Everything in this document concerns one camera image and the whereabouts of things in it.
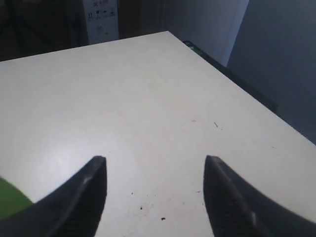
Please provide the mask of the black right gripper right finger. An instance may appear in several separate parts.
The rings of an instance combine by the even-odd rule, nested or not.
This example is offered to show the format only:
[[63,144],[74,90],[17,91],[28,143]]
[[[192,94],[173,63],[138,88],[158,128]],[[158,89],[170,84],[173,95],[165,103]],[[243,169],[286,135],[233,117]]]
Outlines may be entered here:
[[207,156],[203,198],[216,237],[314,237],[316,224],[258,191],[216,156]]

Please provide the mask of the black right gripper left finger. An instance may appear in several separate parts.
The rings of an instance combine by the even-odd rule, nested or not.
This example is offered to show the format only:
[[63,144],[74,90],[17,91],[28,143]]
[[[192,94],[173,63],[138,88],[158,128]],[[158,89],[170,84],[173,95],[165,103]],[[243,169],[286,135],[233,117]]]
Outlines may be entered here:
[[49,195],[0,222],[2,237],[93,237],[107,196],[106,158],[93,157]]

